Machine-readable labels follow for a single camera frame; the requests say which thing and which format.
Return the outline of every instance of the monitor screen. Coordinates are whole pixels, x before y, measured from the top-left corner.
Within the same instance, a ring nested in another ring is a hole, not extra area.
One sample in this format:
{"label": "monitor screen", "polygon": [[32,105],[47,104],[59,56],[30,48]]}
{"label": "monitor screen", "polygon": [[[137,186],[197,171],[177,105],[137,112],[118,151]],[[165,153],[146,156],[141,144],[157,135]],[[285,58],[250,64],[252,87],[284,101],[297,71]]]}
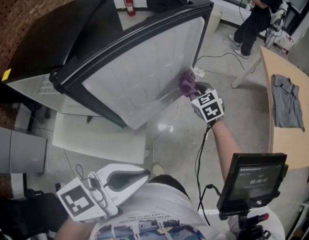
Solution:
{"label": "monitor screen", "polygon": [[281,168],[281,164],[240,167],[229,200],[250,199],[271,194]]}

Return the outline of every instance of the forearm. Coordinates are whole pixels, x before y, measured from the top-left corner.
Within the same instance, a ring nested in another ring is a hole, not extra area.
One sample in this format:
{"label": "forearm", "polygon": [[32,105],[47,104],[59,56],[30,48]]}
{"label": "forearm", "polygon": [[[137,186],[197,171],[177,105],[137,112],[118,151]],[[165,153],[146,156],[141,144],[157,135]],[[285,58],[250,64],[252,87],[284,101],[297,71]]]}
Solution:
{"label": "forearm", "polygon": [[234,153],[242,153],[242,150],[224,122],[217,121],[213,125],[212,131],[218,152],[222,177],[225,181]]}
{"label": "forearm", "polygon": [[82,224],[68,218],[61,226],[55,240],[88,240],[95,223]]}
{"label": "forearm", "polygon": [[263,2],[260,1],[260,0],[251,0],[251,1],[254,2],[254,4],[255,4],[256,6],[258,6],[258,7],[260,7],[261,9],[265,9],[265,8],[268,7],[265,3],[263,3]]}

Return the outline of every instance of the black pants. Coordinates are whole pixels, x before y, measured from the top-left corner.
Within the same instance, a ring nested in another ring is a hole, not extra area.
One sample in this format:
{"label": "black pants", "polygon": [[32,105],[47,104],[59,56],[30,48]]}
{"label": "black pants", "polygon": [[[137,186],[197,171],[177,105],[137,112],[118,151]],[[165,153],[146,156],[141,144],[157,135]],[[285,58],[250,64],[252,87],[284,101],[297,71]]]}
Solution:
{"label": "black pants", "polygon": [[258,23],[253,22],[253,19],[251,17],[248,17],[244,21],[244,23],[242,23],[242,25],[236,30],[233,39],[236,43],[242,43],[242,55],[250,55],[251,49],[253,48],[254,43],[257,40],[257,35],[264,30],[261,29],[263,29],[262,26],[259,26]]}
{"label": "black pants", "polygon": [[149,183],[160,183],[164,185],[168,185],[170,187],[173,187],[182,193],[184,193],[189,199],[190,197],[188,196],[185,188],[180,184],[179,181],[177,181],[174,177],[166,174],[159,175],[157,177],[152,178],[149,180]]}

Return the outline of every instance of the table leg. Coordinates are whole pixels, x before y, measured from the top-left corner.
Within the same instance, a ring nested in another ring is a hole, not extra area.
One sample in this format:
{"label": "table leg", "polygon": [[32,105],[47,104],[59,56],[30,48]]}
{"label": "table leg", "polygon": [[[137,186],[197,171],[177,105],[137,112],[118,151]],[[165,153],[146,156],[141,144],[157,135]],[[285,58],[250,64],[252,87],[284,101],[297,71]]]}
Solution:
{"label": "table leg", "polygon": [[242,83],[243,80],[261,63],[261,57],[260,55],[257,56],[257,58],[254,60],[252,66],[245,70],[242,75],[238,76],[236,80],[231,84],[232,88],[237,88],[238,85]]}

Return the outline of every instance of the gray floor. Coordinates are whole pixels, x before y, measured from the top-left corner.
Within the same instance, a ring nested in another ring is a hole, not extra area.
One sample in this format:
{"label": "gray floor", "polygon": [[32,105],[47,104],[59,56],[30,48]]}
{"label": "gray floor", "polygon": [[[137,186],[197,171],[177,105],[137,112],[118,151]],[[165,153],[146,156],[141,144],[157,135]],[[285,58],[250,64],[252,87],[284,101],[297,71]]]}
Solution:
{"label": "gray floor", "polygon": [[[121,14],[122,24],[131,26],[148,16],[145,12],[137,12],[137,18],[129,18]],[[227,25],[219,25],[213,36],[207,36],[202,44],[201,55],[220,56],[226,52],[232,52],[232,44],[229,43],[227,35],[235,31],[235,28]],[[258,51],[258,45],[262,44],[257,40],[252,50],[255,56]],[[248,67],[251,60],[240,59],[244,67]],[[247,153],[262,153],[268,150],[269,143],[269,106],[267,98],[267,89],[265,87],[265,74],[262,67],[257,67],[254,73],[250,74],[249,80],[246,80],[237,89],[231,88],[231,83],[243,69],[235,57],[226,55],[222,58],[202,58],[197,66],[207,70],[204,79],[216,88],[218,95],[222,97],[225,104],[224,121],[230,131],[238,141],[240,147]],[[177,114],[177,108],[180,100],[177,100],[167,109],[158,114],[149,122],[149,128],[158,128],[160,123],[169,123]],[[67,183],[77,175],[75,168],[77,164],[82,165],[84,175],[88,172],[97,171],[109,160],[100,159],[80,153],[62,150],[51,145],[52,132],[54,129],[55,113],[52,113],[51,119],[43,120],[43,116],[38,116],[40,126],[44,128],[43,132],[36,126],[33,133],[46,136],[49,139],[46,170],[44,174],[28,174],[28,185],[36,190],[53,192],[54,184],[58,181]],[[194,114],[187,98],[182,100],[178,118],[169,129],[164,130],[161,138],[155,143],[154,159],[161,164],[165,173],[172,175],[186,189],[188,195],[195,205],[198,204],[198,189],[195,177],[195,160],[201,145],[203,134],[206,129],[201,119]],[[160,134],[160,131],[149,133],[147,146],[152,146],[152,141]],[[146,157],[144,166],[152,167],[151,154]],[[282,183],[281,195],[270,204],[273,211],[280,218],[286,233],[292,226],[299,209],[299,203],[304,200],[309,192],[307,184],[308,168],[290,170]],[[209,134],[206,141],[200,170],[200,183],[214,184],[220,190],[224,182],[221,176],[217,150],[212,133]],[[218,197],[214,190],[209,190],[206,194],[203,204],[206,209],[216,208]]]}

